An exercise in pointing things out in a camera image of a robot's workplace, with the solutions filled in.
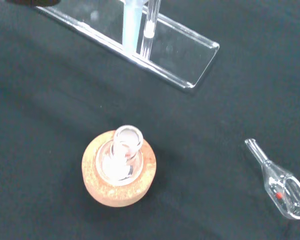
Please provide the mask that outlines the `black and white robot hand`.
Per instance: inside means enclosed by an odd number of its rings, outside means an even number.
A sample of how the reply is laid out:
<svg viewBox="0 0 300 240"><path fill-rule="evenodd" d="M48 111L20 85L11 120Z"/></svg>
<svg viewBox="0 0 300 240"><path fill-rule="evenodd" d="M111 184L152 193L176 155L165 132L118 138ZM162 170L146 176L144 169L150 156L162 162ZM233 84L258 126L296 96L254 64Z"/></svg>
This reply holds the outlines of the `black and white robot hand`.
<svg viewBox="0 0 300 240"><path fill-rule="evenodd" d="M6 0L6 2L30 7L51 7L59 4L61 0Z"/></svg>

